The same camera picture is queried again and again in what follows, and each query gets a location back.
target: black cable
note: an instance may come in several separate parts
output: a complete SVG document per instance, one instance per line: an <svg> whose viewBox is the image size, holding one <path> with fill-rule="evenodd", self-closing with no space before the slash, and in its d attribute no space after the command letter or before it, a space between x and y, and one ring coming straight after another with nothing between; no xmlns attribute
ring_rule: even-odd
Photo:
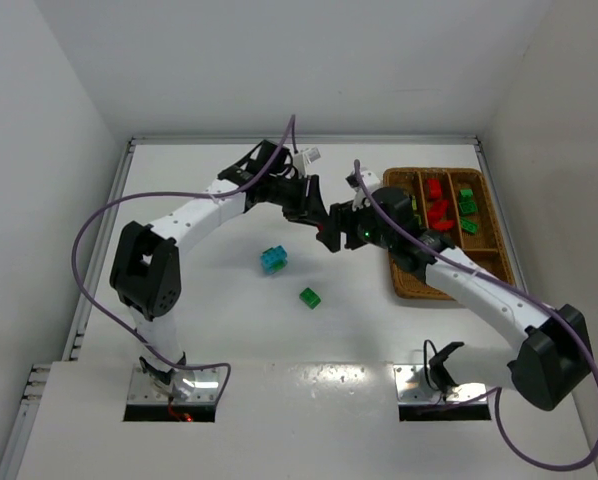
<svg viewBox="0 0 598 480"><path fill-rule="evenodd" d="M433 387L432 383L430 382L430 376L428 375L428 345L432 348L432 351L437 355L437 347L435 344L432 343L432 340L425 339L423 341L423 375L426 378L426 383L434 392L439 392L440 390L437 387Z"/></svg>

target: brown tray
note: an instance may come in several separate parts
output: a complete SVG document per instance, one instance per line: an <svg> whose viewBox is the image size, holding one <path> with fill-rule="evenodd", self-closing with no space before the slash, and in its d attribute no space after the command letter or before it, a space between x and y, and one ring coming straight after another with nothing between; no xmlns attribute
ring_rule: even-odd
<svg viewBox="0 0 598 480"><path fill-rule="evenodd" d="M499 222L495 216L490 193L478 170L472 168L391 168L383 175L383 183L390 187L401 187L417 200L417 213L422 223L428 225L426 213L434 201L424 195L424 185L429 178L436 178L441 183L443 198L450 206L443 217L455 220L455 226L446 234L457 246L466 252L476 264L485 268L497 278L514 285L510 261L501 236ZM476 234L471 235L461 230L457 195L459 190L470 188L478 212L466 218L479 226ZM390 275L395 293L403 298L434 298L450 300L450 297L439 290L424 285L412 275L403 272L390 257Z"/></svg>

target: blue block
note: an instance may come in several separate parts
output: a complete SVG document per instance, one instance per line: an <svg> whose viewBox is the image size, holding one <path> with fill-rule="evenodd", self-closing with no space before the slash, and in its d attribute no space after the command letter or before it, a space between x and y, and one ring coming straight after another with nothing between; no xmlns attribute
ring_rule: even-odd
<svg viewBox="0 0 598 480"><path fill-rule="evenodd" d="M267 275L278 272L288 264L288 254L281 245L269 248L261 254L261 266Z"/></svg>

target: red object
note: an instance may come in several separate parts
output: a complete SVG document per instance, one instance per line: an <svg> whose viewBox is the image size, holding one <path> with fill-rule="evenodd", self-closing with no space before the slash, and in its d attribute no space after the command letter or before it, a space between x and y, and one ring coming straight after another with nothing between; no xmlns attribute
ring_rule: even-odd
<svg viewBox="0 0 598 480"><path fill-rule="evenodd" d="M429 178L428 183L428 198L430 200L437 200L441 198L441 184L436 178Z"/></svg>
<svg viewBox="0 0 598 480"><path fill-rule="evenodd" d="M428 210L426 214L428 216L428 223L432 225L433 223L437 223L443 217L443 212L438 210Z"/></svg>
<svg viewBox="0 0 598 480"><path fill-rule="evenodd" d="M443 217L446 214L446 210L448 210L448 206L450 202L445 199L437 200L432 207L430 207L431 211L440 212L441 216Z"/></svg>
<svg viewBox="0 0 598 480"><path fill-rule="evenodd" d="M455 221L454 220L446 220L444 222L434 223L432 225L432 228L434 228L435 230L439 230L440 232L447 232L448 230L450 230L454 226L455 226Z"/></svg>

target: wooden tray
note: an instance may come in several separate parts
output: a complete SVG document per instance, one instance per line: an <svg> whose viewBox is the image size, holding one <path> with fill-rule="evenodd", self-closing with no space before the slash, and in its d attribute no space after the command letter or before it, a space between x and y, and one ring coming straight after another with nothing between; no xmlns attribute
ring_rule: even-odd
<svg viewBox="0 0 598 480"><path fill-rule="evenodd" d="M485 268L501 280L514 285L510 261L501 236L499 222L490 199L488 187L483 175L471 168L391 168L383 175L383 183L390 187L401 187L417 200L417 213L426 228L428 225L426 213L434 201L424 195L424 185L429 178L436 178L441 183L443 198L450 202L450 206L443 219L455 220L455 226L447 235L457 246L466 252L476 264ZM460 189L470 188L473 200L477 204L478 212L466 218L479 226L476 234L471 235L461 230L459 224L459 210L457 195ZM424 285L412 275L397 267L392 258L390 261L390 275L392 284L398 296L403 298L433 298L450 300L450 297L439 290Z"/></svg>

